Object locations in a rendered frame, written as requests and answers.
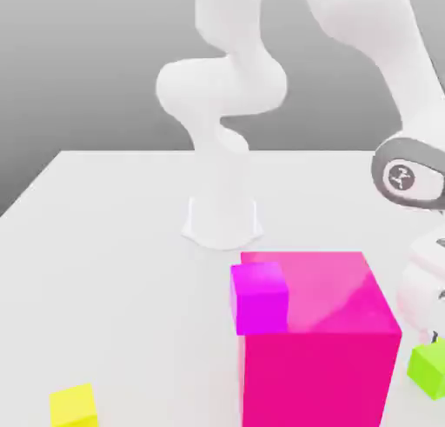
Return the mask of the large pink box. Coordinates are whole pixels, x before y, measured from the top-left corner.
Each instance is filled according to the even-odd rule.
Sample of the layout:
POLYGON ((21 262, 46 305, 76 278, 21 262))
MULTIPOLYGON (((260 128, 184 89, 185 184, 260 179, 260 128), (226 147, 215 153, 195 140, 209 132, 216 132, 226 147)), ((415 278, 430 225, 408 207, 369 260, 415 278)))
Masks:
POLYGON ((379 427, 402 331, 357 251, 244 251, 278 263, 287 331, 238 336, 242 427, 379 427))

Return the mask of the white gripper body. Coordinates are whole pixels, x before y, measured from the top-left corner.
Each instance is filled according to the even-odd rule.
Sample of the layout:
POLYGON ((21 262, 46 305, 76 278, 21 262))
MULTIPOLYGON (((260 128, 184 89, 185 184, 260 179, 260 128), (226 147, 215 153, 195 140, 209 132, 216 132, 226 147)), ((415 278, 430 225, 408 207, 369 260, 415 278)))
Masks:
POLYGON ((397 305, 421 339, 445 339, 445 277, 409 263, 402 273, 397 305))

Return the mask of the small green cube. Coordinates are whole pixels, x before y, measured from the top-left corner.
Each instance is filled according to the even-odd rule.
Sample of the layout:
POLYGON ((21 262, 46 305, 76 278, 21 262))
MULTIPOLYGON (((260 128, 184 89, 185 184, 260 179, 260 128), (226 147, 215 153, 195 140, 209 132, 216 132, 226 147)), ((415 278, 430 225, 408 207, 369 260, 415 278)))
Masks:
POLYGON ((432 400, 445 397, 445 339, 416 346, 407 374, 432 400))

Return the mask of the small yellow cube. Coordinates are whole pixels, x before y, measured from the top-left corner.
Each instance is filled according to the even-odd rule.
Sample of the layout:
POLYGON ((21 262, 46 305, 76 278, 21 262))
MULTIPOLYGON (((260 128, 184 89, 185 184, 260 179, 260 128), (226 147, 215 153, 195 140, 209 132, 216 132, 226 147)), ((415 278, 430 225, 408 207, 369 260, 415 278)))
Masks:
POLYGON ((50 393, 50 427, 99 427, 91 384, 50 393))

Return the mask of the small magenta cube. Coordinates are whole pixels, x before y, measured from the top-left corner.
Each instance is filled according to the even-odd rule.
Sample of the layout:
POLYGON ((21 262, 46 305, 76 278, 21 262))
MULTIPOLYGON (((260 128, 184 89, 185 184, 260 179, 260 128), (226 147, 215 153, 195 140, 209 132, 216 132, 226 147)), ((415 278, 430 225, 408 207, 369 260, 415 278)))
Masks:
POLYGON ((238 336, 287 331, 289 287, 278 263, 232 265, 229 295, 238 336))

